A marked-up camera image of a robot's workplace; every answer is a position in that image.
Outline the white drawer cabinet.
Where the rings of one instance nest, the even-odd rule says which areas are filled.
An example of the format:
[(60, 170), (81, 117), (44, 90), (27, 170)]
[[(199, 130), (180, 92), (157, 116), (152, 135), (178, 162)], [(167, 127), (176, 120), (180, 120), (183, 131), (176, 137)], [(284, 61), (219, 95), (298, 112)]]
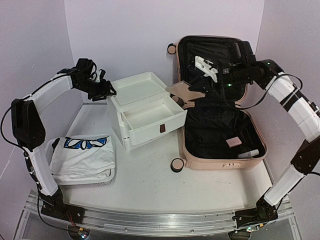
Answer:
[(116, 95), (108, 99), (115, 136), (127, 151), (137, 149), (184, 126), (187, 111), (153, 72), (112, 81)]

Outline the pink hard-shell suitcase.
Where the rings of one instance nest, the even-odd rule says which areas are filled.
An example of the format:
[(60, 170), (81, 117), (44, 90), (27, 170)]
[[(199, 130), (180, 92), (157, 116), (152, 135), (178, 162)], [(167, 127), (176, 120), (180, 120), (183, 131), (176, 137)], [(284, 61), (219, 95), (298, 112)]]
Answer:
[[(195, 67), (195, 56), (211, 61), (213, 66), (246, 65), (250, 67), (250, 83), (263, 75), (255, 66), (256, 57), (251, 45), (232, 37), (185, 36), (178, 43), (167, 46), (167, 52), (177, 59), (178, 82), (192, 85), (205, 77)], [(251, 169), (267, 154), (267, 145), (253, 117), (241, 107), (247, 94), (247, 85), (220, 86), (219, 94), (183, 101), (171, 94), (187, 111), (182, 128), (182, 150), (184, 159), (174, 159), (171, 169), (179, 172), (183, 167), (194, 170)], [(239, 137), (241, 145), (229, 147), (226, 140)], [(259, 150), (259, 155), (238, 158), (238, 154)]]

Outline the white tube bottle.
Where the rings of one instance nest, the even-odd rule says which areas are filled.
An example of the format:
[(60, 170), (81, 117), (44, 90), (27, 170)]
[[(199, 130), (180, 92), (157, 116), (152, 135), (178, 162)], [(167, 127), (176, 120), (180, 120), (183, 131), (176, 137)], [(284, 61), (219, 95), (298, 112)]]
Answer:
[(243, 152), (237, 155), (238, 159), (247, 159), (247, 158), (253, 158), (255, 156), (259, 155), (259, 150), (254, 149), (247, 152)]

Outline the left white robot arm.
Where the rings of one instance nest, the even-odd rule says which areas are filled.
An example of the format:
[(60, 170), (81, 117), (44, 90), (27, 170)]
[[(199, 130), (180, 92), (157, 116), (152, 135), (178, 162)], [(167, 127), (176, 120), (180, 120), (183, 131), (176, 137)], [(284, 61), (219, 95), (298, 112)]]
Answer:
[(23, 98), (14, 99), (6, 113), (11, 114), (12, 134), (16, 142), (5, 141), (22, 150), (27, 170), (40, 193), (54, 199), (61, 194), (46, 159), (43, 143), (46, 130), (42, 112), (62, 94), (76, 89), (87, 94), (93, 102), (117, 94), (111, 82), (105, 79), (105, 70), (93, 60), (80, 58), (72, 68), (58, 71), (53, 78)]

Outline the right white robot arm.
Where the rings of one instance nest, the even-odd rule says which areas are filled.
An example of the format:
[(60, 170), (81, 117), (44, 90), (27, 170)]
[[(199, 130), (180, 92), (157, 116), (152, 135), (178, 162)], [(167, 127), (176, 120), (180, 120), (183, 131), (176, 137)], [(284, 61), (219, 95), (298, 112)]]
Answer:
[(320, 110), (302, 93), (274, 61), (257, 60), (246, 41), (211, 38), (186, 45), (179, 53), (181, 79), (201, 97), (187, 107), (184, 146), (198, 160), (252, 161), (245, 153), (266, 154), (248, 109), (240, 105), (249, 84), (257, 84), (283, 107), (304, 135), (304, 143), (278, 181), (252, 209), (252, 218), (262, 222), (272, 209), (307, 174), (320, 158)]

